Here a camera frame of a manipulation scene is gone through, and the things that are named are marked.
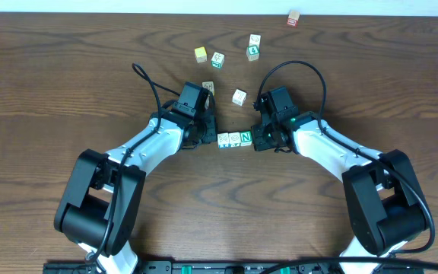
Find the blue sided X wooden block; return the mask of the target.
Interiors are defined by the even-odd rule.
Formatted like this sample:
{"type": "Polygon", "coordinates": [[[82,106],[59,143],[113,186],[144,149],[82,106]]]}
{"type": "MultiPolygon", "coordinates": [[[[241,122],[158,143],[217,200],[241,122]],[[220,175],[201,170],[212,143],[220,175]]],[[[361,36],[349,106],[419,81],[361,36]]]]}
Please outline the blue sided X wooden block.
{"type": "Polygon", "coordinates": [[[217,135],[217,145],[219,148],[229,148],[230,147],[230,139],[229,133],[220,133],[217,135]]]}

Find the green N wooden block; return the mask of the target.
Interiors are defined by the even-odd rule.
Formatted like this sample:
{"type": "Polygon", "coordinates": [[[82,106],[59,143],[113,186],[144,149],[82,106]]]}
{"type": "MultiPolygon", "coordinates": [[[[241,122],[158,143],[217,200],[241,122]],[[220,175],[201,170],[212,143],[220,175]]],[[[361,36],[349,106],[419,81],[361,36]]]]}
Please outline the green N wooden block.
{"type": "Polygon", "coordinates": [[[250,131],[240,132],[240,145],[249,146],[252,144],[252,133],[250,131]]]}

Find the yellow sided O wooden block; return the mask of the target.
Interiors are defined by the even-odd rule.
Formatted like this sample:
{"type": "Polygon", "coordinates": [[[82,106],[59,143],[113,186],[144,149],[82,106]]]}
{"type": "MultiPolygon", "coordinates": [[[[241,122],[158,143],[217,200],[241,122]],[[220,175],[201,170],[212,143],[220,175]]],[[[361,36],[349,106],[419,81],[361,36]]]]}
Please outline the yellow sided O wooden block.
{"type": "Polygon", "coordinates": [[[241,136],[239,132],[230,132],[228,136],[229,136],[229,146],[231,148],[241,146],[241,136]]]}

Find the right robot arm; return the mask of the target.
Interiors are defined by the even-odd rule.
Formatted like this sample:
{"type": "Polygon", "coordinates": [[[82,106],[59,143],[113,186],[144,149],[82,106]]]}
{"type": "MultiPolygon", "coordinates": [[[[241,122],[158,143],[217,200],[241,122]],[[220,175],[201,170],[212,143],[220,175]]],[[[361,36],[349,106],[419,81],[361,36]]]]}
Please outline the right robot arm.
{"type": "Polygon", "coordinates": [[[433,217],[408,156],[364,147],[332,129],[317,114],[273,112],[252,127],[256,151],[293,152],[315,161],[344,187],[354,238],[336,258],[344,273],[374,273],[390,266],[404,245],[434,232],[433,217]]]}

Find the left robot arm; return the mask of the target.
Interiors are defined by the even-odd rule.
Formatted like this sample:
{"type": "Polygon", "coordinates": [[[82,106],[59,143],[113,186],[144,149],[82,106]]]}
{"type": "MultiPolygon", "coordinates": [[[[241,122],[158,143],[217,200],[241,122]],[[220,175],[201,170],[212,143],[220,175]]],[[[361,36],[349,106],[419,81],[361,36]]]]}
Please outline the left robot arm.
{"type": "Polygon", "coordinates": [[[163,160],[190,145],[216,141],[213,110],[187,116],[153,113],[148,125],[103,154],[88,149],[75,162],[56,211],[54,227],[87,251],[76,273],[133,273],[138,256],[129,238],[146,176],[163,160]]]}

